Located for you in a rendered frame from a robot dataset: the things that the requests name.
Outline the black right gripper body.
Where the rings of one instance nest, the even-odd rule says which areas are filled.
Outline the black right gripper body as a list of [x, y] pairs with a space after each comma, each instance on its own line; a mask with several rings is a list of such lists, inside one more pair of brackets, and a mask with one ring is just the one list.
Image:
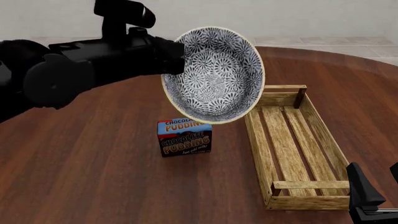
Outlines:
[[353, 224], [398, 224], [398, 208], [349, 206]]

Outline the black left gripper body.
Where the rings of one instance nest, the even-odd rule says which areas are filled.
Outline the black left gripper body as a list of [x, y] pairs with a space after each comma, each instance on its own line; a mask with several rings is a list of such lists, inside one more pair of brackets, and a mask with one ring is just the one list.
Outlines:
[[130, 27], [127, 37], [131, 46], [127, 48], [126, 78], [165, 74], [166, 39], [149, 35], [147, 29]]

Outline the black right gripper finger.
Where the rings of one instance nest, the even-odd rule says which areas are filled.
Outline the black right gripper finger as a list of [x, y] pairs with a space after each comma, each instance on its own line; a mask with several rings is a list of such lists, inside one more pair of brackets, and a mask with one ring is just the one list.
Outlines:
[[357, 163], [350, 163], [346, 171], [349, 181], [350, 207], [376, 207], [386, 201], [368, 181]]
[[390, 168], [390, 172], [392, 174], [392, 176], [394, 177], [395, 181], [398, 184], [398, 162], [396, 162], [393, 166], [391, 166]]

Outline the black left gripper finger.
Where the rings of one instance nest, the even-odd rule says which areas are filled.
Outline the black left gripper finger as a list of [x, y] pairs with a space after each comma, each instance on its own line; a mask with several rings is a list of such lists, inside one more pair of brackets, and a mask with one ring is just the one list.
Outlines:
[[185, 67], [184, 44], [164, 39], [161, 47], [165, 51], [165, 59], [162, 62], [163, 72], [172, 75], [183, 73]]

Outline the black white patterned bowl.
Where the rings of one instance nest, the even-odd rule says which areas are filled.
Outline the black white patterned bowl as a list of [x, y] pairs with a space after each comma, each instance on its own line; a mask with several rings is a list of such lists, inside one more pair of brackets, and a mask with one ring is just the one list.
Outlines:
[[162, 74], [164, 93], [185, 117], [224, 124], [249, 113], [264, 91], [266, 73], [255, 46], [224, 27], [199, 27], [175, 40], [185, 47], [178, 75]]

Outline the wooden slat tray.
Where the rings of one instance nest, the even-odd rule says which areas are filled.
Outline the wooden slat tray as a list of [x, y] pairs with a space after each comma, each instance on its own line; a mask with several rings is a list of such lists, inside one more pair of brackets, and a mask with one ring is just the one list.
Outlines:
[[347, 210], [348, 160], [305, 85], [267, 85], [245, 117], [268, 210]]

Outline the chocolate pudding box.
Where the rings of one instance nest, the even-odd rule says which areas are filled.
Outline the chocolate pudding box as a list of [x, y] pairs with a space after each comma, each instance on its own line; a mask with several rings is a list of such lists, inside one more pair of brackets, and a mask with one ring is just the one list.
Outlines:
[[188, 118], [157, 123], [157, 137], [163, 157], [211, 152], [212, 126]]

